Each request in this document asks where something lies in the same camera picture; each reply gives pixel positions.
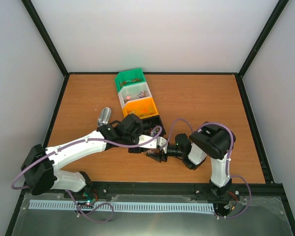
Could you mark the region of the clear plastic jar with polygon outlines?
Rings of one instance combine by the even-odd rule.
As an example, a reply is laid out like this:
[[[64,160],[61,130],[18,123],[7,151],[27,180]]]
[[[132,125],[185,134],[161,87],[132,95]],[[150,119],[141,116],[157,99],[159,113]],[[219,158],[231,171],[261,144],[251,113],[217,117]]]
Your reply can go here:
[[[159,156],[162,151],[158,148],[148,149],[146,151],[146,156]]]

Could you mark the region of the silver metal scoop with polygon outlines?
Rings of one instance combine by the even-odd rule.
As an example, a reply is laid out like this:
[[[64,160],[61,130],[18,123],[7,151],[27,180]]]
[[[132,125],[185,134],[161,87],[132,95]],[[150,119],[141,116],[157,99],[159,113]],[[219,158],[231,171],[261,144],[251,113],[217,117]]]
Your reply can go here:
[[[99,117],[98,117],[97,126],[100,127],[102,125],[108,124],[111,113],[112,113],[111,108],[109,108],[109,107],[103,108],[100,112]]]

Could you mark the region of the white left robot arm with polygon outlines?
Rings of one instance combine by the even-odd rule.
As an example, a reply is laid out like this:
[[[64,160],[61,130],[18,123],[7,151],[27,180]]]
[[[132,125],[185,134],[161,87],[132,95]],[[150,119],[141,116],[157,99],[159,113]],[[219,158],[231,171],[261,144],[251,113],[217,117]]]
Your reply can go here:
[[[103,124],[90,134],[63,145],[48,148],[41,144],[35,145],[30,149],[21,169],[32,195],[60,189],[87,198],[92,194],[87,174],[83,171],[64,171],[63,167],[114,147],[144,146],[150,139],[143,134],[143,122],[131,114],[122,121]]]

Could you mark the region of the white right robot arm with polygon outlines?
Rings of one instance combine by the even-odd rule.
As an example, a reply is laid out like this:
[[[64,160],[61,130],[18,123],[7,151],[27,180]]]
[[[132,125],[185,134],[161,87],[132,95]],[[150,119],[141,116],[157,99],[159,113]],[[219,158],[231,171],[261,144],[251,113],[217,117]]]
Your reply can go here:
[[[146,151],[146,156],[158,162],[166,162],[169,156],[174,157],[190,170],[196,170],[209,157],[209,190],[213,198],[222,199],[232,185],[230,161],[235,142],[236,136],[228,127],[216,122],[205,122],[189,136],[177,134],[173,144],[160,143],[157,149]]]

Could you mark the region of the black candy bin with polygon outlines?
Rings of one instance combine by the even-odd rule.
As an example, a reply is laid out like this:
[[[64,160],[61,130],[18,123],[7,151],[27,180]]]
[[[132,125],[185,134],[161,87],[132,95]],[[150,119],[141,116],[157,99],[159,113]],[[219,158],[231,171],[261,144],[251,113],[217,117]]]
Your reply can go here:
[[[153,137],[155,135],[152,134],[152,129],[154,129],[156,126],[161,126],[162,127],[162,132],[160,134],[161,137],[163,137],[166,134],[165,128],[163,127],[161,118],[159,115],[157,116],[153,116],[153,117],[149,117],[149,118],[144,118],[142,119],[143,122],[143,134],[144,135],[148,135]],[[135,147],[135,148],[129,148],[128,152],[129,153],[142,153],[147,151],[148,148],[144,148],[144,147]]]

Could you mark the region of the yellow candy bin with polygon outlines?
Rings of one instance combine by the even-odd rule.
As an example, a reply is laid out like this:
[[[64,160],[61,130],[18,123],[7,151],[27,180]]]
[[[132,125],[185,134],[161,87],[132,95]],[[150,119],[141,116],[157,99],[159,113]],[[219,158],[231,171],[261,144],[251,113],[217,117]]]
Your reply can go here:
[[[124,117],[135,114],[140,119],[150,118],[159,115],[152,97],[129,101],[122,109]]]

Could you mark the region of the white candy bin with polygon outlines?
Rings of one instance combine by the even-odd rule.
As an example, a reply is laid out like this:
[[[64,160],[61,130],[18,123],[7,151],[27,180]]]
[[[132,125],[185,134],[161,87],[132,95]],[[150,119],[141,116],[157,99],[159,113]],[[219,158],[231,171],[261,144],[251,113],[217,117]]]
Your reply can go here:
[[[118,92],[121,108],[129,102],[152,97],[147,82],[140,82],[123,86]]]

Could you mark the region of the green candy bin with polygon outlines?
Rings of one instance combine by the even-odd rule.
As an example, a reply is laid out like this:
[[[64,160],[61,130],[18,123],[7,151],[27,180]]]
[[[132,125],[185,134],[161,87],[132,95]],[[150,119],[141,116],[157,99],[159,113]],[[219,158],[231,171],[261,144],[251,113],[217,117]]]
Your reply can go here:
[[[118,92],[123,87],[143,82],[146,82],[146,79],[141,68],[122,71],[115,77],[115,85]]]

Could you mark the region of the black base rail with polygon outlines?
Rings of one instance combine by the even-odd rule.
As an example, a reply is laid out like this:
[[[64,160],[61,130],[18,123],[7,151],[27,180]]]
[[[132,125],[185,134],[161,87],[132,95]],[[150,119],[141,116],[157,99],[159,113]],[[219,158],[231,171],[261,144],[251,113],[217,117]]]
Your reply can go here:
[[[250,184],[253,197],[278,197],[287,200],[282,184]],[[231,199],[226,193],[221,199],[213,197],[208,183],[157,183],[157,182],[93,182],[97,197],[110,201],[117,195],[144,196],[183,196],[196,201],[212,203],[226,202]]]

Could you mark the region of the black enclosure frame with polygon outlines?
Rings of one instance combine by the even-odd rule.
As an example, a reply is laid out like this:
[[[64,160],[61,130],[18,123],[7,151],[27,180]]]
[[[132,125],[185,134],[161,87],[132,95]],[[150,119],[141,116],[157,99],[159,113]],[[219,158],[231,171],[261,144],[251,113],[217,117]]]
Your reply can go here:
[[[247,120],[249,123],[250,131],[252,133],[252,137],[255,143],[255,147],[257,150],[257,154],[259,157],[259,160],[264,159],[263,162],[265,162],[265,165],[268,165],[268,176],[269,180],[273,180],[273,176],[271,173],[271,170],[269,168],[269,163],[265,154],[265,149],[261,141],[260,133],[257,129],[256,121],[254,118],[254,115],[252,114],[251,105],[246,93],[245,86],[243,84],[242,78],[246,71],[248,70],[249,66],[251,65],[252,61],[256,57],[258,51],[260,50],[261,46],[263,45],[264,41],[266,40],[267,36],[269,35],[270,31],[272,30],[273,26],[275,25],[276,21],[278,20],[279,16],[283,12],[284,8],[288,4],[289,0],[278,0],[277,4],[275,5],[271,15],[269,16],[265,26],[263,27],[260,35],[258,36],[254,46],[252,47],[251,51],[249,52],[243,66],[241,67],[240,71],[238,73],[228,73],[228,72],[146,72],[148,75],[231,75],[234,74],[238,86],[238,90],[241,96],[241,100],[243,103],[243,107],[245,109],[245,113],[247,116]],[[57,99],[57,103],[52,115],[52,119],[50,121],[50,125],[47,130],[46,138],[44,141],[44,145],[47,144],[49,141],[51,131],[54,127],[55,120],[59,111],[60,103],[64,95],[64,91],[66,89],[67,82],[69,80],[69,75],[72,73],[68,72],[49,36],[47,33],[46,28],[44,27],[44,24],[42,23],[39,14],[37,13],[32,1],[30,0],[22,0],[22,3],[27,10],[28,14],[30,15],[33,23],[35,24],[38,32],[40,33],[41,38],[44,40],[47,48],[49,49],[54,61],[56,62],[58,68],[60,69],[62,75],[64,76],[63,84],[61,86],[60,94]],[[117,72],[73,72],[73,74],[117,74]],[[15,209],[12,214],[12,218],[10,220],[10,223],[8,225],[8,228],[6,230],[5,236],[11,236],[17,221],[17,217],[19,216],[19,212],[21,209],[21,200],[24,199],[25,190],[22,190],[19,196],[19,199],[16,203]],[[283,202],[284,210],[287,213],[289,225],[291,226],[293,235],[295,236],[295,219],[292,214],[291,207],[288,203],[288,200],[286,199],[285,202]]]

